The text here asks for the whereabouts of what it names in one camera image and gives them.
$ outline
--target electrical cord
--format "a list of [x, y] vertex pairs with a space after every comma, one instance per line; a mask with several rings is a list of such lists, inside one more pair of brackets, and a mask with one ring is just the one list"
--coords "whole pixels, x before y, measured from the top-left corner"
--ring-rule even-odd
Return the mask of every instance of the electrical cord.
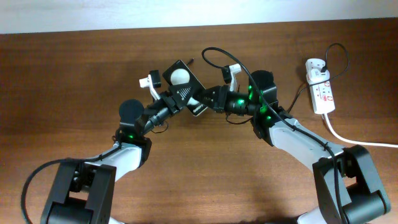
[[[121, 138], [121, 133], [120, 129], [116, 130], [115, 134], [115, 139], [117, 142], [120, 142]], [[117, 147], [115, 147], [113, 150], [109, 151], [105, 155], [100, 154], [98, 157], [94, 158], [89, 158], [89, 159], [72, 159], [72, 158], [66, 158], [66, 159], [56, 159], [53, 161], [46, 162], [45, 164], [42, 164], [38, 168], [36, 168], [26, 179], [24, 187], [22, 188], [22, 193], [21, 193], [21, 210], [22, 210], [22, 216], [24, 217], [24, 220], [28, 224], [32, 224], [32, 220], [29, 218], [29, 215], [27, 214], [27, 209], [26, 209], [26, 195], [27, 195], [27, 189], [29, 187], [30, 182], [32, 181], [33, 177], [35, 177], [36, 174], [38, 174], [40, 171], [45, 169], [46, 167], [49, 167], [54, 164], [61, 164], [65, 162], [74, 162], [74, 163], [84, 163], [84, 162], [96, 162], [100, 161], [104, 158], [107, 158], [108, 156], [112, 155], [114, 152], [117, 150], [121, 149], [121, 144], [119, 143]]]
[[325, 80], [325, 81], [323, 81], [323, 82], [314, 83], [314, 84], [311, 84], [311, 85], [307, 84], [306, 87], [302, 88], [302, 89], [295, 95], [292, 104], [291, 104], [290, 107], [286, 110], [286, 112], [290, 113], [290, 111], [292, 110], [294, 104], [296, 104], [296, 101], [297, 101], [297, 99], [299, 98], [299, 96], [301, 95], [301, 93], [302, 93], [304, 90], [306, 90], [307, 88], [310, 88], [311, 86], [318, 85], [318, 84], [321, 84], [321, 83], [324, 83], [324, 82], [327, 82], [327, 81], [331, 81], [331, 80], [333, 80], [333, 79], [335, 79], [335, 78], [337, 78], [337, 77], [339, 77], [339, 76], [341, 76], [342, 74], [344, 74], [344, 73], [347, 72], [347, 70], [348, 70], [348, 68], [349, 68], [349, 65], [350, 65], [349, 54], [348, 54], [347, 49], [346, 49], [346, 48], [344, 47], [344, 45], [341, 44], [341, 43], [333, 43], [333, 44], [329, 45], [329, 47], [326, 49], [326, 52], [325, 52], [325, 66], [323, 66], [323, 68], [321, 69], [321, 72], [325, 72], [326, 70], [328, 70], [328, 52], [329, 52], [330, 48], [332, 48], [332, 47], [335, 46], [335, 45], [341, 47], [341, 48], [344, 50], [344, 53], [345, 53], [346, 58], [347, 58], [347, 66], [346, 66], [346, 68], [345, 68], [342, 72], [340, 72], [339, 74], [335, 75], [334, 77], [329, 78], [328, 80]]
[[262, 100], [262, 102], [270, 109], [271, 113], [277, 117], [279, 120], [281, 120], [286, 126], [288, 126], [289, 128], [293, 129], [293, 131], [298, 131], [304, 135], [306, 135], [307, 137], [313, 139], [314, 141], [316, 141], [317, 143], [319, 143], [323, 148], [325, 148], [326, 151], [328, 151], [328, 153], [331, 156], [331, 160], [333, 163], [333, 170], [334, 170], [334, 178], [335, 178], [335, 194], [336, 194], [336, 202], [337, 202], [337, 207], [338, 207], [338, 211], [340, 214], [340, 218], [341, 221], [343, 222], [343, 224], [346, 224], [346, 220], [344, 218], [344, 214], [343, 214], [343, 207], [341, 206], [341, 199], [340, 199], [340, 188], [338, 185], [338, 168], [337, 168], [337, 161], [336, 161], [336, 157], [335, 154], [333, 153], [333, 151], [330, 149], [330, 147], [328, 146], [328, 143], [324, 143], [321, 140], [319, 140], [317, 137], [315, 137], [314, 135], [301, 130], [300, 128], [297, 128], [295, 125], [291, 125], [288, 122], [286, 122], [283, 118], [280, 117], [280, 115], [269, 105], [269, 103], [266, 101], [266, 99], [264, 98], [264, 95], [262, 94], [262, 91], [259, 89], [259, 87], [257, 86], [256, 82], [254, 81], [253, 77], [251, 76], [251, 73], [249, 72], [249, 70], [242, 64], [242, 62], [240, 62], [235, 56], [233, 56], [232, 54], [230, 54], [229, 52], [217, 48], [217, 47], [207, 47], [205, 48], [202, 52], [201, 52], [201, 56], [203, 57], [203, 59], [209, 63], [211, 66], [215, 67], [215, 68], [222, 68], [221, 66], [215, 65], [213, 63], [211, 63], [206, 57], [205, 57], [205, 52], [208, 50], [215, 50], [218, 52], [221, 52], [223, 54], [225, 54], [226, 56], [228, 56], [229, 58], [231, 58], [232, 60], [234, 60], [236, 63], [240, 64], [241, 68], [244, 70], [244, 72], [248, 75], [249, 80], [252, 83], [252, 87], [255, 89], [255, 91], [259, 94], [260, 99]]
[[252, 119], [252, 118], [249, 118], [249, 119], [247, 119], [245, 121], [235, 123], [235, 122], [232, 122], [232, 121], [228, 120], [228, 117], [229, 117], [229, 114], [227, 114], [226, 117], [225, 117], [226, 122], [228, 122], [229, 124], [236, 124], [236, 125], [246, 124], [247, 122], [249, 122]]
[[386, 144], [386, 143], [376, 143], [376, 142], [361, 142], [361, 141], [353, 141], [353, 140], [349, 140], [349, 139], [343, 138], [340, 135], [338, 135], [335, 132], [335, 130], [331, 127], [328, 114], [323, 114], [323, 119], [326, 121], [326, 124], [327, 124], [330, 132], [336, 138], [338, 138], [338, 139], [340, 139], [340, 140], [342, 140], [344, 142], [348, 142], [348, 143], [351, 143], [351, 144], [360, 144], [360, 145], [364, 145], [364, 146], [398, 147], [398, 145], [396, 145], [396, 144]]
[[190, 66], [190, 65], [193, 63], [193, 61], [194, 61], [194, 58], [191, 58], [191, 59], [186, 63], [186, 66]]
[[163, 122], [165, 122], [166, 124], [167, 124], [167, 126], [166, 126], [166, 129], [164, 129], [163, 131], [154, 131], [154, 130], [151, 130], [153, 133], [155, 133], [155, 134], [160, 134], [160, 133], [163, 133], [163, 132], [165, 132], [165, 131], [167, 131], [168, 130], [168, 128], [169, 128], [169, 122], [167, 122], [167, 121], [163, 121]]

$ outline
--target white power strip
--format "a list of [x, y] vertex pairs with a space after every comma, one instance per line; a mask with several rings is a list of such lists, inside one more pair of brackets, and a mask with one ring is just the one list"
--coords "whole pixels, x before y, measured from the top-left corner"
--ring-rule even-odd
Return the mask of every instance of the white power strip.
[[311, 58], [305, 62], [308, 83], [320, 83], [310, 87], [313, 111], [316, 114], [330, 113], [336, 109], [330, 82], [324, 82], [330, 78], [330, 73], [328, 70], [321, 72], [323, 66], [325, 61], [322, 59]]
[[336, 138], [351, 144], [361, 144], [364, 146], [398, 147], [396, 144], [349, 140], [341, 137], [335, 132], [335, 130], [333, 130], [329, 121], [328, 113], [334, 111], [336, 107], [333, 94], [331, 93], [330, 81], [325, 82], [330, 78], [330, 73], [328, 70], [323, 73], [321, 72], [324, 66], [325, 61], [322, 59], [311, 58], [305, 62], [308, 84], [312, 85], [314, 83], [319, 83], [310, 87], [313, 111], [316, 114], [322, 115], [322, 118], [326, 121], [326, 125], [328, 126], [330, 132]]

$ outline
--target black cable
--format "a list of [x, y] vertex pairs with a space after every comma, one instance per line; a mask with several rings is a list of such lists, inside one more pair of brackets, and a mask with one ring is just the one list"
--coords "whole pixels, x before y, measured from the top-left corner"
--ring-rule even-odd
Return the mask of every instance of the black cable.
[[169, 128], [169, 122], [167, 122], [167, 121], [163, 121], [163, 122], [165, 122], [165, 123], [167, 124], [166, 129], [164, 129], [163, 131], [154, 131], [154, 130], [151, 130], [151, 131], [152, 131], [153, 133], [155, 133], [155, 134], [160, 134], [160, 133], [163, 133], [163, 132], [167, 131], [168, 128]]
[[229, 124], [246, 124], [247, 122], [249, 122], [249, 121], [251, 120], [251, 118], [249, 118], [249, 119], [247, 119], [247, 120], [245, 120], [245, 121], [235, 123], [235, 122], [229, 121], [229, 120], [228, 120], [228, 117], [229, 117], [229, 114], [226, 115], [225, 120], [226, 120], [226, 122], [228, 122]]
[[341, 47], [341, 48], [344, 50], [344, 53], [345, 53], [346, 58], [347, 58], [347, 66], [346, 66], [346, 68], [345, 68], [342, 72], [340, 72], [339, 74], [335, 75], [334, 77], [329, 78], [329, 79], [326, 80], [326, 81], [314, 83], [314, 84], [311, 84], [311, 85], [308, 85], [308, 84], [307, 84], [306, 87], [304, 87], [303, 89], [301, 89], [301, 90], [296, 94], [296, 96], [294, 97], [294, 100], [293, 100], [292, 104], [291, 104], [290, 107], [286, 110], [286, 112], [290, 113], [290, 111], [292, 110], [292, 108], [293, 108], [294, 104], [296, 103], [297, 99], [299, 98], [299, 96], [301, 95], [301, 93], [302, 93], [305, 89], [310, 88], [311, 86], [314, 86], [314, 85], [318, 85], [318, 84], [321, 84], [321, 83], [324, 83], [324, 82], [327, 82], [327, 81], [331, 81], [331, 80], [333, 80], [334, 78], [337, 78], [337, 77], [339, 77], [340, 75], [342, 75], [342, 74], [344, 74], [344, 73], [347, 72], [347, 70], [348, 70], [348, 68], [349, 68], [349, 64], [350, 64], [350, 59], [349, 59], [349, 55], [348, 55], [347, 49], [346, 49], [346, 48], [343, 46], [343, 44], [341, 44], [341, 43], [333, 43], [333, 44], [329, 45], [329, 47], [326, 49], [326, 52], [325, 52], [325, 66], [323, 66], [323, 68], [321, 69], [321, 72], [325, 72], [325, 71], [328, 69], [328, 52], [329, 52], [329, 49], [332, 48], [332, 47], [335, 46], [335, 45]]
[[[120, 142], [120, 129], [116, 130], [115, 138]], [[50, 162], [46, 162], [45, 164], [42, 164], [38, 168], [36, 168], [26, 179], [24, 187], [22, 188], [22, 193], [21, 193], [21, 210], [22, 210], [22, 216], [24, 217], [24, 220], [28, 224], [32, 224], [32, 220], [30, 220], [29, 215], [27, 214], [27, 209], [26, 209], [26, 195], [27, 195], [27, 189], [29, 187], [30, 182], [32, 181], [33, 177], [35, 177], [36, 174], [38, 174], [40, 171], [45, 169], [46, 167], [49, 167], [54, 164], [61, 164], [64, 162], [74, 162], [74, 163], [84, 163], [84, 162], [96, 162], [100, 161], [110, 155], [112, 155], [114, 152], [119, 150], [121, 148], [121, 144], [114, 148], [113, 150], [109, 151], [105, 155], [100, 154], [98, 157], [94, 157], [91, 159], [72, 159], [72, 158], [66, 158], [66, 159], [56, 159]]]
[[194, 59], [191, 58], [191, 59], [188, 61], [188, 63], [186, 63], [186, 66], [190, 66], [190, 65], [193, 63], [193, 61], [194, 61]]
[[252, 83], [252, 87], [255, 89], [255, 91], [259, 94], [262, 102], [270, 109], [270, 111], [272, 112], [272, 114], [274, 114], [279, 120], [281, 120], [286, 126], [288, 126], [289, 128], [293, 129], [293, 131], [298, 131], [306, 136], [308, 136], [309, 138], [313, 139], [314, 141], [316, 141], [317, 143], [319, 143], [322, 147], [325, 148], [325, 150], [327, 150], [331, 156], [331, 159], [333, 161], [333, 168], [334, 168], [334, 175], [335, 175], [335, 194], [336, 194], [336, 202], [337, 202], [337, 206], [338, 206], [338, 210], [340, 213], [340, 218], [343, 221], [343, 223], [345, 224], [346, 221], [343, 218], [343, 208], [341, 206], [341, 199], [340, 199], [340, 189], [338, 187], [338, 168], [337, 168], [337, 161], [336, 161], [336, 157], [333, 153], [333, 151], [329, 148], [328, 143], [324, 143], [321, 140], [319, 140], [317, 137], [315, 137], [314, 135], [301, 130], [299, 128], [297, 128], [295, 125], [291, 125], [288, 122], [286, 122], [284, 119], [282, 119], [279, 114], [269, 105], [269, 103], [266, 101], [266, 99], [264, 98], [264, 95], [262, 94], [262, 91], [259, 89], [259, 87], [257, 86], [256, 82], [254, 81], [253, 77], [251, 76], [251, 73], [249, 72], [249, 70], [242, 64], [242, 62], [240, 62], [234, 55], [231, 55], [230, 53], [228, 53], [227, 51], [217, 48], [217, 47], [207, 47], [205, 50], [203, 50], [201, 52], [203, 59], [209, 63], [211, 66], [216, 67], [216, 68], [221, 68], [220, 66], [217, 66], [213, 63], [211, 63], [206, 57], [205, 57], [205, 52], [208, 50], [215, 50], [218, 52], [221, 52], [225, 55], [227, 55], [229, 58], [233, 59], [236, 63], [240, 64], [241, 68], [246, 72], [246, 74], [249, 77], [249, 80]]

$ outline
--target white wall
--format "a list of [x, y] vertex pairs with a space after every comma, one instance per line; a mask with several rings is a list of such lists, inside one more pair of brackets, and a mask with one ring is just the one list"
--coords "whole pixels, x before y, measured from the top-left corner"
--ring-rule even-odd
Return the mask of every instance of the white wall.
[[1, 0], [0, 33], [398, 16], [398, 0]]

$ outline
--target wooden table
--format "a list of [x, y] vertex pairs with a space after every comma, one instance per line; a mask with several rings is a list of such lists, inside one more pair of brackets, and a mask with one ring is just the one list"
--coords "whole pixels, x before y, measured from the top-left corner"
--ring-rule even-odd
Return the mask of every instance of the wooden table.
[[[192, 71], [202, 84], [222, 85], [221, 72], [200, 57], [205, 47], [221, 47], [250, 71], [272, 71], [280, 105], [287, 108], [305, 80], [306, 59], [323, 58], [333, 42], [351, 55], [349, 72], [332, 83], [336, 131], [397, 143], [397, 19], [1, 35], [1, 222], [22, 223], [21, 189], [37, 166], [111, 147], [119, 105], [130, 98], [151, 102], [138, 84], [149, 70], [163, 72], [194, 57]], [[337, 74], [344, 55], [333, 49], [329, 56], [331, 74]], [[221, 54], [209, 58], [232, 63]], [[245, 74], [238, 80], [247, 86]], [[328, 132], [307, 92], [292, 114], [313, 132], [350, 146]], [[113, 217], [128, 223], [239, 223], [294, 217], [317, 206], [312, 173], [257, 139], [250, 124], [232, 126], [210, 110], [197, 118], [185, 110], [169, 123], [166, 133], [147, 135], [153, 145], [146, 164], [116, 183]], [[396, 222], [398, 150], [368, 150], [392, 204], [391, 213], [373, 223]], [[36, 223], [56, 170], [45, 169], [30, 186], [27, 207]]]

